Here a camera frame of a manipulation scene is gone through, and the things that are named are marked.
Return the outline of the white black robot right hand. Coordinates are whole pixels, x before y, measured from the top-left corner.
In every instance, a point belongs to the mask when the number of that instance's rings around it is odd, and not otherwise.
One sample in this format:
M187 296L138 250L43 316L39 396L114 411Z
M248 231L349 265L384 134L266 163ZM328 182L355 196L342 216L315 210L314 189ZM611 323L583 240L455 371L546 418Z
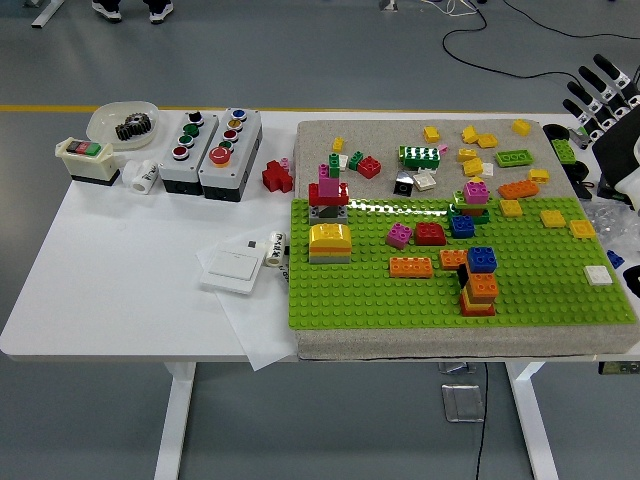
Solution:
M601 54L594 63L611 83L586 66L580 76L600 95L592 96L581 84L567 83L581 101L563 101L564 108L585 129L593 142L593 155L608 184L639 207L639 88L632 78Z

